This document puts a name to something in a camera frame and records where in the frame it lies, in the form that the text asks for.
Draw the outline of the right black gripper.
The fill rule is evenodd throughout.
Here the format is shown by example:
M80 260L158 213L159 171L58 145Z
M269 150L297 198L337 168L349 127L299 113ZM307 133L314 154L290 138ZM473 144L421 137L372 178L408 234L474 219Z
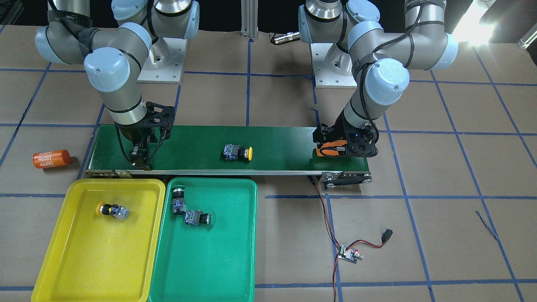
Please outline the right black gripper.
M151 161L162 144L162 137L157 140L155 126L136 128L132 125L123 127L123 136L133 144L131 151L126 155L128 162L135 168L152 168ZM150 143L159 143L150 153Z

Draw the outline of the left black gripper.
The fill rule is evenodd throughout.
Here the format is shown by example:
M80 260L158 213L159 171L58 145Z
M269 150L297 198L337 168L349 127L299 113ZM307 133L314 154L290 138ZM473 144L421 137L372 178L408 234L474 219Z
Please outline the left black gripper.
M359 128L351 125L341 113L333 126L321 124L313 132L314 143L347 141L347 155L343 157L374 157L378 154L378 128L366 121Z

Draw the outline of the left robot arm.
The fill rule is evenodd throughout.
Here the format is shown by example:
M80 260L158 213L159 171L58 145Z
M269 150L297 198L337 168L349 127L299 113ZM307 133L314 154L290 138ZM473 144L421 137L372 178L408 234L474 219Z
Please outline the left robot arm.
M368 0L307 0L299 7L303 42L346 44L357 89L333 126L313 133L318 157L374 157L379 133L375 121L401 98L410 70L449 67L458 43L445 32L445 0L406 0L405 31L387 33Z

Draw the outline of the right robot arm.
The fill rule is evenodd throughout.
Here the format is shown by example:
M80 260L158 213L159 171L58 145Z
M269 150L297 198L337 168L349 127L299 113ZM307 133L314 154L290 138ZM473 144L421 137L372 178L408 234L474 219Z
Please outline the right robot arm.
M123 157L150 170L156 151L170 138L175 110L144 101L137 80L151 47L160 38L193 39L199 28L195 0L114 0L115 31L93 27L88 0L48 1L48 25L38 29L40 55L58 64L83 64L115 122L119 139L133 144Z

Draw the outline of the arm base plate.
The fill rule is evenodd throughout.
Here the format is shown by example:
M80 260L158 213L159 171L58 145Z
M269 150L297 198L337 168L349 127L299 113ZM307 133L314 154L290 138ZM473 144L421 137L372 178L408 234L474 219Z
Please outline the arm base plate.
M151 47L138 83L180 84L187 42L184 39L159 38Z
M311 61L316 86L320 88L355 89L357 84L351 74L352 62L349 54L336 44L310 44Z

